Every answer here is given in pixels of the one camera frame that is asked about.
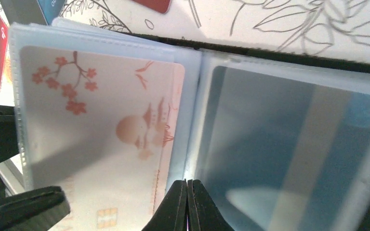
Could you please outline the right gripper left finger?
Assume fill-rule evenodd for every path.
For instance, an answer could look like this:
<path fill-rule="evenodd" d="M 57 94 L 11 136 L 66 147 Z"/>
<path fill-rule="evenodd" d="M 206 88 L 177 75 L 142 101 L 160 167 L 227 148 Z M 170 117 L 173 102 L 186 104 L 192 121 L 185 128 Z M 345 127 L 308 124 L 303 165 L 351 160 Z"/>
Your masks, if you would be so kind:
<path fill-rule="evenodd" d="M 186 231 L 186 208 L 187 184 L 176 180 L 142 231 Z"/>

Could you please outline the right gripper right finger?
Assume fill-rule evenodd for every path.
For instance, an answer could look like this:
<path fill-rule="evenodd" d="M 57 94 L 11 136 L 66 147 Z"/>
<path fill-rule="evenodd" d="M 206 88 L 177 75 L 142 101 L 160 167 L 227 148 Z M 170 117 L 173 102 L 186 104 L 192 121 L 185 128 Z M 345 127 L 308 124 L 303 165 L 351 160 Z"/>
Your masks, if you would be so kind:
<path fill-rule="evenodd" d="M 234 231 L 200 180 L 187 181 L 187 225 L 189 231 Z"/>

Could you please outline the pale pink blossom card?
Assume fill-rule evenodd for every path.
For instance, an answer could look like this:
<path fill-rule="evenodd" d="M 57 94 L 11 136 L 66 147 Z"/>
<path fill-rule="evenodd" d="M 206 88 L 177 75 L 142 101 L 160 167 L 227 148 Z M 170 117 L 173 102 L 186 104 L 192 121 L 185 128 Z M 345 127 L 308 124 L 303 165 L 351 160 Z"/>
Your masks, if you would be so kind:
<path fill-rule="evenodd" d="M 61 186 L 71 207 L 54 230 L 141 230 L 165 193 L 184 67 L 38 46 L 19 57 L 33 187 Z"/>

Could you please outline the black card holder wallet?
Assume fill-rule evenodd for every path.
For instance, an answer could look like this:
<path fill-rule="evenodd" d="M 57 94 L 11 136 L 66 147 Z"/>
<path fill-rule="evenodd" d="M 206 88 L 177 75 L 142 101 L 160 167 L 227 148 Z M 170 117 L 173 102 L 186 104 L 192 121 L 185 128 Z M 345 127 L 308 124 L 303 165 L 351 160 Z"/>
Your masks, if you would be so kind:
<path fill-rule="evenodd" d="M 36 188 L 33 187 L 31 181 L 28 156 L 25 151 L 26 132 L 25 125 L 22 121 L 23 109 L 21 107 L 24 98 L 22 95 L 22 72 L 19 52 L 26 46 L 150 59 L 177 63 L 184 67 L 185 75 L 164 196 L 176 180 L 201 180 L 196 177 L 195 172 L 201 145 L 202 129 L 206 119 L 208 89 L 215 67 L 225 66 L 263 74 L 280 73 L 284 77 L 303 71 L 307 77 L 314 78 L 315 80 L 330 79 L 331 81 L 348 81 L 351 84 L 359 82 L 370 83 L 370 71 L 356 72 L 343 68 L 318 67 L 234 55 L 225 52 L 194 50 L 192 48 L 168 45 L 154 40 L 143 41 L 139 37 L 135 39 L 129 39 L 127 36 L 112 38 L 109 35 L 97 37 L 91 36 L 86 32 L 73 32 L 67 29 L 65 25 L 59 24 L 48 27 L 38 24 L 13 24 L 9 28 L 9 46 L 12 58 L 19 149 L 23 157 L 23 176 L 27 190 Z M 355 231 L 370 231 L 370 195 L 362 195 L 361 202 L 366 203 L 367 207 Z"/>

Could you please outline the red VIP card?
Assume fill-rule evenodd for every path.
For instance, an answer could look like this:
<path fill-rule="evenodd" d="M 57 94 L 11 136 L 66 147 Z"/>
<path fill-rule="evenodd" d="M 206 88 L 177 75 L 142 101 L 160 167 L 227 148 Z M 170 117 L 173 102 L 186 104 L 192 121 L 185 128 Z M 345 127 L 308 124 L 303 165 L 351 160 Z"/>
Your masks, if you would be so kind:
<path fill-rule="evenodd" d="M 133 0 L 134 2 L 145 6 L 153 11 L 165 14 L 171 4 L 171 0 Z"/>

